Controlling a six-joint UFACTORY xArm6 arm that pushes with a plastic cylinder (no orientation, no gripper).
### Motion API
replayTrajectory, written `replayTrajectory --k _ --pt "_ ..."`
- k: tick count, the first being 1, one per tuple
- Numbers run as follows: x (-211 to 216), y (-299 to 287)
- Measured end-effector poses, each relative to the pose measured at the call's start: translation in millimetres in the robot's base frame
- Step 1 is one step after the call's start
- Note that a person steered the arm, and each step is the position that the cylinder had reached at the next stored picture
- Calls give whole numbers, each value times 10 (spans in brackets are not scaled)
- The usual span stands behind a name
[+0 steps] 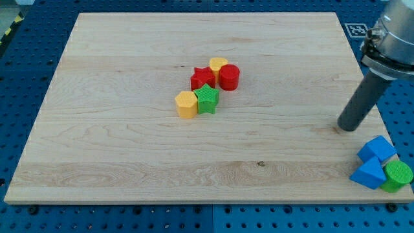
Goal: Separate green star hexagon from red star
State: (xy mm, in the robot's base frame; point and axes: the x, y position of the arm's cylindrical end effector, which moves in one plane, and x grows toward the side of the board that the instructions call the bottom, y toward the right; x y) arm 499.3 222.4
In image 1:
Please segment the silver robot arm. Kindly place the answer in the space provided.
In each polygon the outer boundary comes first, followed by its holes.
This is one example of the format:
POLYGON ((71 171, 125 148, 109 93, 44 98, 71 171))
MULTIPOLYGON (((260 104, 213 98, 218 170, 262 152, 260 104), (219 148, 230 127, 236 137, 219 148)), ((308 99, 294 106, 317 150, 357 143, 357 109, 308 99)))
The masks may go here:
POLYGON ((361 46, 362 63, 388 80, 413 81, 413 0, 392 0, 361 46))

